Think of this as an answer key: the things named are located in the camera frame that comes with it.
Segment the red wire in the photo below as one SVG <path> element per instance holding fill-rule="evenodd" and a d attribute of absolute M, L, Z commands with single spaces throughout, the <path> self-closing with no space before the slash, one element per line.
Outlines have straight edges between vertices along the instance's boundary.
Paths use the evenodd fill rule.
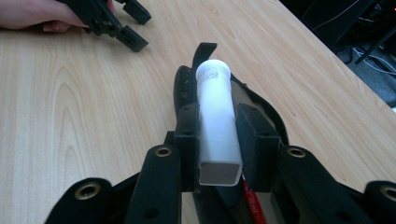
<path fill-rule="evenodd" d="M 247 201 L 250 214 L 253 217 L 254 224 L 266 224 L 267 219 L 265 218 L 264 212 L 262 211 L 262 206 L 260 205 L 259 198 L 256 193 L 248 189 L 248 183 L 243 176 L 243 186 L 244 186 L 244 197 Z"/>

